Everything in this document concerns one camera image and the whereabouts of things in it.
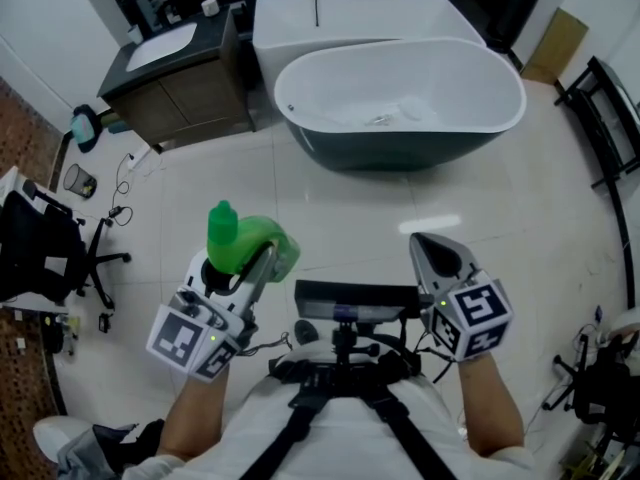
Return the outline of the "person's white shirt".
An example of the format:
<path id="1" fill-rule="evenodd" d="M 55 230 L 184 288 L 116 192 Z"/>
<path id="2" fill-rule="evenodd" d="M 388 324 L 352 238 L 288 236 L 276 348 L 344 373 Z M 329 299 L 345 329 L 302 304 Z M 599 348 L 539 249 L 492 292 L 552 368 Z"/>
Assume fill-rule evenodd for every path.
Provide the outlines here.
<path id="1" fill-rule="evenodd" d="M 249 392 L 236 414 L 222 419 L 220 441 L 184 462 L 158 455 L 125 470 L 122 480 L 240 480 L 284 428 L 296 388 L 266 377 Z M 536 480 L 535 460 L 525 447 L 489 457 L 471 449 L 443 398 L 422 376 L 402 380 L 390 391 L 457 480 Z M 422 480 L 391 430 L 354 398 L 328 402 L 294 445 L 273 480 Z"/>

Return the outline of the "person's left black shoe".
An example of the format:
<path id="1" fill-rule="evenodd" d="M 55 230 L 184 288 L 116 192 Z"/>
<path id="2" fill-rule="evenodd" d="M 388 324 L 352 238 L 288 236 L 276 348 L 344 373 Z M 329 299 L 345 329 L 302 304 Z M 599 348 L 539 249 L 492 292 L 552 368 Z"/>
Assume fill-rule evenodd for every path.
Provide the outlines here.
<path id="1" fill-rule="evenodd" d="M 307 320 L 300 319 L 294 324 L 294 336 L 300 346 L 307 345 L 319 340 L 319 333 Z"/>

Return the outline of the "brown cardboard sheet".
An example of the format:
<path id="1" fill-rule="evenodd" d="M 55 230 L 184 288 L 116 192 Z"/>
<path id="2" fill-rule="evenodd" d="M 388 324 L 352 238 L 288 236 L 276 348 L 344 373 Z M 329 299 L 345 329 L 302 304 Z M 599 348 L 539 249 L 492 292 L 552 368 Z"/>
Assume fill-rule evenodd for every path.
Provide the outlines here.
<path id="1" fill-rule="evenodd" d="M 589 27 L 562 8 L 557 8 L 547 29 L 521 77 L 547 85 L 554 85 L 564 72 L 587 35 Z"/>

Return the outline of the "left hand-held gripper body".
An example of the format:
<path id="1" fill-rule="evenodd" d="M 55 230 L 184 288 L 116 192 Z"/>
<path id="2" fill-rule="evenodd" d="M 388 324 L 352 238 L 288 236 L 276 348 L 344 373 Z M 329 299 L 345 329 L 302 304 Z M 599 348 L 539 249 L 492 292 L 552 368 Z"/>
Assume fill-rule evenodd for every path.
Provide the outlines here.
<path id="1" fill-rule="evenodd" d="M 146 350 L 170 367 L 211 383 L 244 351 L 257 330 L 251 295 L 210 298 L 180 286 L 167 305 L 160 305 Z"/>

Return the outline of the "wooden vanity cabinet with sink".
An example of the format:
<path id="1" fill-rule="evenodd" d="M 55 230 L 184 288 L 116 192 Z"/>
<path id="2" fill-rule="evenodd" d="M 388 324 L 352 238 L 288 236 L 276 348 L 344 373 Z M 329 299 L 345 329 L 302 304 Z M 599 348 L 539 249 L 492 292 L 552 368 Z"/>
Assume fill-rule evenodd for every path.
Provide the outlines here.
<path id="1" fill-rule="evenodd" d="M 197 14 L 120 49 L 98 97 L 158 153 L 256 130 L 232 11 Z"/>

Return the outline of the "grey jacket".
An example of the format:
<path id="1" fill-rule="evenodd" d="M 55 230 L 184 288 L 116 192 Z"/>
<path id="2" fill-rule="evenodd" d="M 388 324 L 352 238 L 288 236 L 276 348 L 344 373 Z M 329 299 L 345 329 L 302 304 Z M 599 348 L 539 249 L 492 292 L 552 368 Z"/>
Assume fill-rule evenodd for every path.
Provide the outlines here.
<path id="1" fill-rule="evenodd" d="M 127 458 L 123 441 L 136 427 L 91 425 L 58 452 L 57 480 L 120 480 Z"/>

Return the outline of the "person's left forearm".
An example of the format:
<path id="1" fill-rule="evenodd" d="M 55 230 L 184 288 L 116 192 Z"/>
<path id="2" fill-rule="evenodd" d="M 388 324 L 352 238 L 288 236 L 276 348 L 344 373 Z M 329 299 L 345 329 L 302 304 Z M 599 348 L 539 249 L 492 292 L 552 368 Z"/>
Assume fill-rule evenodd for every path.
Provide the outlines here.
<path id="1" fill-rule="evenodd" d="M 211 383 L 187 378 L 165 420 L 158 455 L 188 462 L 220 441 L 229 371 L 225 367 Z"/>

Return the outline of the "black chest monitor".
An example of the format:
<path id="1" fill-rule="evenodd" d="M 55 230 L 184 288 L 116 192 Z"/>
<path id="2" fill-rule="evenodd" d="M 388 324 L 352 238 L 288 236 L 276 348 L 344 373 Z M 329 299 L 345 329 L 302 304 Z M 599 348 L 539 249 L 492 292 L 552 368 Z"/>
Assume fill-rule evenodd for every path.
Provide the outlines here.
<path id="1" fill-rule="evenodd" d="M 351 323 L 388 323 L 418 319 L 414 286 L 296 281 L 294 299 L 302 318 Z"/>

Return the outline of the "black monitor mount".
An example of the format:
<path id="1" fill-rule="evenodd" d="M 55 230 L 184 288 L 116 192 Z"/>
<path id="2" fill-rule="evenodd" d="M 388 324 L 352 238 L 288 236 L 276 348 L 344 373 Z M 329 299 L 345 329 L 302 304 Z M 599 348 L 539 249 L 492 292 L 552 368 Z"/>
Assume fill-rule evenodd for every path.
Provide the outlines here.
<path id="1" fill-rule="evenodd" d="M 336 354 L 336 362 L 340 366 L 350 364 L 351 355 L 364 355 L 374 358 L 380 354 L 380 345 L 372 343 L 366 346 L 358 346 L 358 333 L 353 328 L 352 321 L 339 321 L 338 327 L 333 330 L 332 344 Z"/>

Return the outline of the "black chest harness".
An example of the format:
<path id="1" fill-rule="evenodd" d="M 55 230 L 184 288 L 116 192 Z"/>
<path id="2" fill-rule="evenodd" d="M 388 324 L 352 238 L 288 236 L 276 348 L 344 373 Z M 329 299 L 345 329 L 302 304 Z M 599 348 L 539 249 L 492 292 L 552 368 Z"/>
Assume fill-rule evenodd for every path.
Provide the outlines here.
<path id="1" fill-rule="evenodd" d="M 304 441 L 311 423 L 335 398 L 357 398 L 388 425 L 423 480 L 457 480 L 444 460 L 410 419 L 409 409 L 389 386 L 417 371 L 392 350 L 377 362 L 285 362 L 273 375 L 284 384 L 297 384 L 299 392 L 289 402 L 292 414 L 275 440 L 255 460 L 241 480 L 270 480 L 293 446 Z"/>

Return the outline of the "white power strip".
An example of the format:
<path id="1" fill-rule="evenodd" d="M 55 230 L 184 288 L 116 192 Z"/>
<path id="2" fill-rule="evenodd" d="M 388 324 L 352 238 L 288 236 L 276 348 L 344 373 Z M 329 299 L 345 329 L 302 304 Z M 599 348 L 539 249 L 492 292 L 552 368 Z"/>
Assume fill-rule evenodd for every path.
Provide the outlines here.
<path id="1" fill-rule="evenodd" d="M 151 151 L 152 148 L 149 145 L 143 145 L 135 153 L 129 154 L 127 160 L 127 168 L 130 171 L 135 170 Z"/>

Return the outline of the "green plastic bottle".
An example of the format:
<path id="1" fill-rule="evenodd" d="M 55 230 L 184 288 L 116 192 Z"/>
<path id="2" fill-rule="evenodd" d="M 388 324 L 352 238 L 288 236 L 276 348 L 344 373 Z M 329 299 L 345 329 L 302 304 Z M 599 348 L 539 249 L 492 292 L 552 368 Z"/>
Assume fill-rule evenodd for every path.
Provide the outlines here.
<path id="1" fill-rule="evenodd" d="M 276 252 L 276 266 L 271 282 L 282 281 L 300 257 L 300 247 L 293 237 L 266 216 L 239 218 L 227 200 L 221 200 L 208 214 L 207 256 L 219 272 L 240 275 L 256 252 L 265 244 Z"/>

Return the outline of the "person's right forearm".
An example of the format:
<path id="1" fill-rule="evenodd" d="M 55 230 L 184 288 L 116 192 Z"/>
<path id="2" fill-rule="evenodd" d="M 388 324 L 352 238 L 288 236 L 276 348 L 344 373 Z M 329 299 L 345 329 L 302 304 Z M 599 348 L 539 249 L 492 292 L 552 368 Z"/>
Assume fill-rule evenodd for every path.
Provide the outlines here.
<path id="1" fill-rule="evenodd" d="M 524 446 L 519 409 L 491 354 L 458 364 L 468 442 L 489 457 L 507 448 Z"/>

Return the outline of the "white rectangular bathtub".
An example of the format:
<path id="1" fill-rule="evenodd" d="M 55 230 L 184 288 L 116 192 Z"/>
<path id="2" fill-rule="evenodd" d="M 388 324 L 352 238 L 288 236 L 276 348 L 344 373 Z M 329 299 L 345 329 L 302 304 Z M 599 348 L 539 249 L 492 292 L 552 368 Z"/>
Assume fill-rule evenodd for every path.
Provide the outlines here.
<path id="1" fill-rule="evenodd" d="M 253 47 L 271 102 L 282 70 L 308 53 L 386 40 L 454 37 L 484 46 L 449 0 L 257 0 Z"/>

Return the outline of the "black office chair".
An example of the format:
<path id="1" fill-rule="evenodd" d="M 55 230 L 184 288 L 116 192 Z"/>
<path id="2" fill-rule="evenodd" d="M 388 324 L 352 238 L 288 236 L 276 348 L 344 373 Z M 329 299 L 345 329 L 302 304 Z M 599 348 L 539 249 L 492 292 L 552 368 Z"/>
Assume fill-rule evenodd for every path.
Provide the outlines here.
<path id="1" fill-rule="evenodd" d="M 25 179 L 9 189 L 0 203 L 0 302 L 31 293 L 60 306 L 71 293 L 83 297 L 91 281 L 105 308 L 113 310 L 97 267 L 131 261 L 128 253 L 98 254 L 103 228 L 113 223 L 112 218 L 99 219 L 87 244 L 80 233 L 85 221 L 34 181 Z"/>
<path id="2" fill-rule="evenodd" d="M 585 424 L 603 423 L 620 436 L 633 436 L 640 428 L 640 373 L 631 368 L 631 359 L 640 353 L 640 329 L 614 334 L 592 363 L 587 362 L 589 337 L 582 334 L 579 341 L 575 365 L 559 355 L 553 358 L 552 365 L 568 375 L 569 383 L 541 409 L 550 412 L 563 405 Z"/>

